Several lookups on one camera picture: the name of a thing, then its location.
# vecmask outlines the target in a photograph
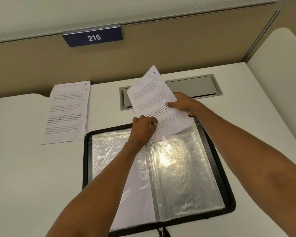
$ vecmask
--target white desk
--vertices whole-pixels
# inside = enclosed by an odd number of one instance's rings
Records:
[[[199,100],[296,163],[295,138],[245,63],[162,77],[169,80],[211,73],[223,95]],[[133,110],[120,110],[119,87],[135,82],[130,79],[91,86],[87,131],[131,122]],[[45,236],[82,188],[83,141],[37,145],[48,109],[49,99],[36,94],[0,99],[0,237]],[[222,158],[221,161],[236,199],[236,210],[209,220],[168,227],[171,236],[286,236],[252,201]],[[157,235],[156,230],[135,234]]]

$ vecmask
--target blue sign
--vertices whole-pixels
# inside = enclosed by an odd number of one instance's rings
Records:
[[[99,44],[123,40],[120,26],[104,27],[86,31],[64,33],[63,38],[69,47]]]

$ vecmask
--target human arm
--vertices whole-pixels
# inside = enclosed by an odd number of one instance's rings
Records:
[[[287,235],[296,237],[296,165],[285,155],[205,105],[177,92],[168,103],[195,115],[254,202]]]
[[[105,237],[115,218],[135,156],[156,130],[157,119],[133,118],[119,154],[62,211],[46,237]]]

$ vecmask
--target stack of paper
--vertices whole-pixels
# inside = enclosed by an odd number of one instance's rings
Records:
[[[85,137],[90,81],[54,86],[41,144],[81,141]]]
[[[188,114],[165,105],[166,102],[175,102],[176,97],[155,66],[130,87],[127,94],[137,117],[154,116],[158,120],[151,143],[166,139],[192,125]]]

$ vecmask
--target beige partition panel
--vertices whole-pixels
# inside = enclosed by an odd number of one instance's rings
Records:
[[[123,41],[69,48],[62,36],[0,44],[0,97],[240,62],[278,4],[126,25]]]
[[[286,27],[296,36],[296,0],[290,1],[283,6],[282,11],[274,19],[270,27],[261,37],[257,45],[254,47],[246,62],[254,55],[259,47],[264,43],[267,37],[276,29]]]

